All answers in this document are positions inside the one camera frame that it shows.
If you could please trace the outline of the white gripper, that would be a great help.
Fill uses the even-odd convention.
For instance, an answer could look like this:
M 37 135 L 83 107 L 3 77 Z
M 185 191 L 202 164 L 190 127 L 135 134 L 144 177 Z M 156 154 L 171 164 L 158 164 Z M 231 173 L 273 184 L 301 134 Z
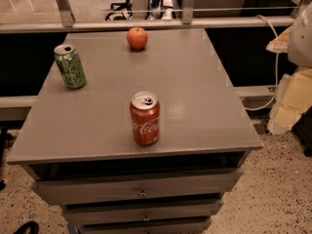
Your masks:
M 267 123 L 272 135 L 290 131 L 312 106 L 312 3 L 305 7 L 292 27 L 269 42 L 266 50 L 288 52 L 289 61 L 300 67 L 293 75 L 285 74 L 280 81 Z

